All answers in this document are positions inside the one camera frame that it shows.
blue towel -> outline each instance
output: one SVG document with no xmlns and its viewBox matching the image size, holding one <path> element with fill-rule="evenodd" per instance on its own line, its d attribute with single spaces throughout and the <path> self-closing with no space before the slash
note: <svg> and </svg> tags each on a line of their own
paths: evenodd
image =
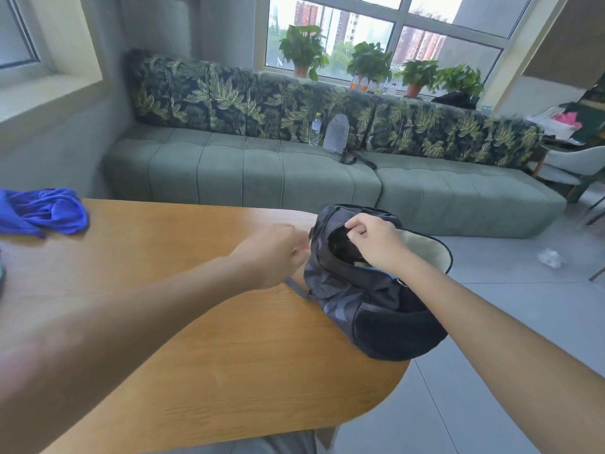
<svg viewBox="0 0 605 454">
<path fill-rule="evenodd" d="M 41 228 L 75 234 L 88 227 L 88 214 L 76 191 L 67 188 L 0 189 L 0 234 L 44 237 Z"/>
</svg>

black bag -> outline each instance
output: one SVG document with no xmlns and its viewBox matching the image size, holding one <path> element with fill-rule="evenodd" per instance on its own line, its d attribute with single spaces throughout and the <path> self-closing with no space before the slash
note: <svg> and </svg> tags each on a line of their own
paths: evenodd
<svg viewBox="0 0 605 454">
<path fill-rule="evenodd" d="M 309 295 L 369 357 L 395 361 L 419 357 L 447 333 L 407 285 L 372 268 L 361 257 L 344 227 L 360 212 L 393 223 L 410 250 L 449 272 L 450 250 L 433 237 L 403 229 L 395 215 L 369 207 L 329 205 L 320 212 L 309 235 L 311 257 L 304 271 Z"/>
</svg>

window ledge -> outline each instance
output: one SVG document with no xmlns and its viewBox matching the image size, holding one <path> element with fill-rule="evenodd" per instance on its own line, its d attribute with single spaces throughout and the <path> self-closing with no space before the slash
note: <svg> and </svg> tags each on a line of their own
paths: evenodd
<svg viewBox="0 0 605 454">
<path fill-rule="evenodd" d="M 106 92 L 103 80 L 56 74 L 0 89 L 2 147 L 65 120 Z"/>
</svg>

wooden table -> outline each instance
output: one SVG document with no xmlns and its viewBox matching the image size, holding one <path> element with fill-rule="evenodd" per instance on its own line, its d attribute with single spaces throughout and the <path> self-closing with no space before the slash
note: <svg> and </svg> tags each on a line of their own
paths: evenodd
<svg viewBox="0 0 605 454">
<path fill-rule="evenodd" d="M 0 238 L 0 335 L 225 255 L 268 224 L 309 229 L 315 221 L 284 210 L 85 205 L 91 227 L 83 236 Z M 367 358 L 282 284 L 194 321 L 44 452 L 143 453 L 337 426 L 378 405 L 407 366 Z"/>
</svg>

pink item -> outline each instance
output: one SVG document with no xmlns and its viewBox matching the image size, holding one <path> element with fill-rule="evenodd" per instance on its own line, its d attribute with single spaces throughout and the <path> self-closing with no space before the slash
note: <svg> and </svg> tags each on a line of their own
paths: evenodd
<svg viewBox="0 0 605 454">
<path fill-rule="evenodd" d="M 578 116 L 578 112 L 570 111 L 569 113 L 555 114 L 552 119 L 567 124 L 568 126 L 575 127 L 576 129 L 581 129 L 582 123 L 575 120 L 576 116 Z"/>
</svg>

